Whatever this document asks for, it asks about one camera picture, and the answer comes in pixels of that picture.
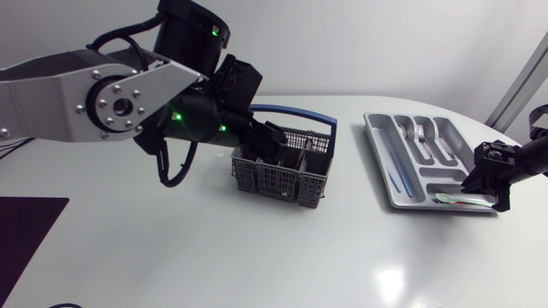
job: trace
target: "white table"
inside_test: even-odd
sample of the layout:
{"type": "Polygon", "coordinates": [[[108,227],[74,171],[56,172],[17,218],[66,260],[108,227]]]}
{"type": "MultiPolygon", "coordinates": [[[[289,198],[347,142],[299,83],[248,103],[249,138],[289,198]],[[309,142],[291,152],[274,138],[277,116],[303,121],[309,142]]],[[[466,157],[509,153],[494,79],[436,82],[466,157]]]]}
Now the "white table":
{"type": "MultiPolygon", "coordinates": [[[[228,148],[201,145],[187,179],[169,189],[132,140],[37,140],[0,162],[0,195],[71,201],[5,307],[548,306],[548,180],[512,186],[512,210],[495,216],[393,210],[362,114],[450,116],[472,146],[511,140],[398,98],[254,102],[338,119],[318,209],[237,191],[228,148]]],[[[328,131],[290,115],[260,118],[328,131]]]]}

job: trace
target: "black mat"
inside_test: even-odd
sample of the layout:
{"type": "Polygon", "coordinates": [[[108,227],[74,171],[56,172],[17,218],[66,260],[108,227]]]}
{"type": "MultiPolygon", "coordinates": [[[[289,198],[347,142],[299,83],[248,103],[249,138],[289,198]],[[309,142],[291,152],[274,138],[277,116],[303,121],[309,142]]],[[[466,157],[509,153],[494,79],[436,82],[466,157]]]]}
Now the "black mat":
{"type": "Polygon", "coordinates": [[[0,306],[68,202],[0,197],[0,306]]]}

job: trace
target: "basket handle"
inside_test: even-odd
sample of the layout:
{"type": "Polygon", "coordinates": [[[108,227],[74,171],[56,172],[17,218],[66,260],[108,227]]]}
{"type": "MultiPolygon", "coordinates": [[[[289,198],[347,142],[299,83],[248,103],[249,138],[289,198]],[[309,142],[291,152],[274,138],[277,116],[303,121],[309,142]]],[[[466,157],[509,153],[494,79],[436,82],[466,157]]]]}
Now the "basket handle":
{"type": "Polygon", "coordinates": [[[286,115],[300,116],[310,120],[318,121],[331,126],[331,137],[329,145],[327,146],[327,155],[333,158],[335,153],[335,137],[337,136],[337,119],[332,118],[327,115],[319,114],[318,112],[313,112],[310,110],[303,110],[300,108],[271,105],[271,104],[252,104],[249,106],[251,111],[267,111],[267,112],[277,112],[286,115]]]}

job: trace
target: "green led light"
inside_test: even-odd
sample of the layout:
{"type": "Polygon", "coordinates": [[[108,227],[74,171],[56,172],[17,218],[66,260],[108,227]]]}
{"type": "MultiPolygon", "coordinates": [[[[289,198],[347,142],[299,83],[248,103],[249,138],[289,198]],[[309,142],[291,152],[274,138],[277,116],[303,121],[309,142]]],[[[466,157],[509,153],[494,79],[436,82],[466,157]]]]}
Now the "green led light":
{"type": "Polygon", "coordinates": [[[174,112],[173,115],[171,116],[171,119],[180,121],[180,120],[182,120],[182,115],[179,114],[179,113],[174,112]]]}

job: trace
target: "spoon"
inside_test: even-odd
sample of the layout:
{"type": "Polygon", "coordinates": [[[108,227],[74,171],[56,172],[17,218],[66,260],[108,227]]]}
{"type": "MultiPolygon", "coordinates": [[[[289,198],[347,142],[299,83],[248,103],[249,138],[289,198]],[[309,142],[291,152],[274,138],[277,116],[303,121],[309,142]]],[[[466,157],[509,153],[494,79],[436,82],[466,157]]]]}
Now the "spoon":
{"type": "Polygon", "coordinates": [[[484,200],[479,200],[476,198],[463,198],[463,197],[452,197],[448,195],[447,193],[436,193],[435,194],[436,199],[438,199],[441,202],[449,203],[449,204],[476,204],[476,205],[483,205],[487,207],[492,207],[493,203],[487,202],[484,200]]]}
{"type": "Polygon", "coordinates": [[[408,130],[401,123],[397,123],[397,127],[400,129],[400,133],[402,133],[403,138],[407,139],[408,138],[408,130]]]}

